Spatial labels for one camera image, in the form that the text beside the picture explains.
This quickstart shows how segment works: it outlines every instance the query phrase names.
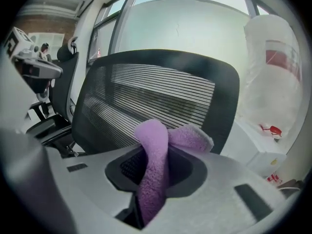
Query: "white plastic bag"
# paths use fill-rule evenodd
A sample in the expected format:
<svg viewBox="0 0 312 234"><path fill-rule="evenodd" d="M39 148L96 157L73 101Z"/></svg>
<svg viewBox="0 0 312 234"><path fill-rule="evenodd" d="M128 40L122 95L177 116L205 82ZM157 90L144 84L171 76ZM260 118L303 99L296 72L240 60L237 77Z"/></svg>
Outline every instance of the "white plastic bag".
<svg viewBox="0 0 312 234"><path fill-rule="evenodd" d="M245 26L249 66L238 115L263 134L285 137L302 99L297 39L288 23L257 16Z"/></svg>

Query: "chair seat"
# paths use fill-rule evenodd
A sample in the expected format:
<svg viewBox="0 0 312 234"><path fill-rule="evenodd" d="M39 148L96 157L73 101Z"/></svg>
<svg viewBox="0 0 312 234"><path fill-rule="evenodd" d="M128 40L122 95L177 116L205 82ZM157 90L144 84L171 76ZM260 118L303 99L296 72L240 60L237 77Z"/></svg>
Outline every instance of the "chair seat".
<svg viewBox="0 0 312 234"><path fill-rule="evenodd" d="M27 133L40 139L69 125L70 123L61 115L54 115L35 124L27 130Z"/></svg>

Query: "mesh backrest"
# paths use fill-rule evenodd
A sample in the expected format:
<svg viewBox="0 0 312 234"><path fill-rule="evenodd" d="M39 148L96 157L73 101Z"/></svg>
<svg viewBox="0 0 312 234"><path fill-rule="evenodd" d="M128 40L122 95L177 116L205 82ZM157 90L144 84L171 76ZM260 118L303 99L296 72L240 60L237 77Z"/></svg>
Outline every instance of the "mesh backrest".
<svg viewBox="0 0 312 234"><path fill-rule="evenodd" d="M192 123L220 153L231 130L239 78L230 65L170 50L138 50L99 58L81 89L73 137L88 153L138 143L135 127L156 118L168 128Z"/></svg>
<svg viewBox="0 0 312 234"><path fill-rule="evenodd" d="M79 53L77 52L73 54L71 59L57 64L63 69L63 74L60 78L55 80L53 88L53 109L70 122L73 118L69 108L70 93L78 58Z"/></svg>

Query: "purple fabric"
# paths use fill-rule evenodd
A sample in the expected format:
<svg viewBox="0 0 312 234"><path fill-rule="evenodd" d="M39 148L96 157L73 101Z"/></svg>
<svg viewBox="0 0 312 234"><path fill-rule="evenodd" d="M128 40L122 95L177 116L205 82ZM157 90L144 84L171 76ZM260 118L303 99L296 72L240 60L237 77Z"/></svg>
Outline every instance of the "purple fabric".
<svg viewBox="0 0 312 234"><path fill-rule="evenodd" d="M137 194L143 222L147 225L166 201L165 193L169 184L168 131L160 121L150 119L136 127L135 136L148 157Z"/></svg>
<svg viewBox="0 0 312 234"><path fill-rule="evenodd" d="M137 193L143 222L147 225L166 201L166 189L169 186L168 143L202 152L210 151L214 143L193 125L167 130L156 119L139 124L135 129L135 136L148 157L146 171Z"/></svg>

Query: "chair headrest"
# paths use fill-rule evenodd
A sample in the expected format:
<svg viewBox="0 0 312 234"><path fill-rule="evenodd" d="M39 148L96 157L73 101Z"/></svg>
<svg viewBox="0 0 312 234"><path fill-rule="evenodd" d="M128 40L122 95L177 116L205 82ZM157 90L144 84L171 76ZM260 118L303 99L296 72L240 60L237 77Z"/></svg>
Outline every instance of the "chair headrest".
<svg viewBox="0 0 312 234"><path fill-rule="evenodd" d="M59 61L64 62L73 58L74 54L77 52L76 40L77 37L72 37L66 44L60 47L57 54Z"/></svg>

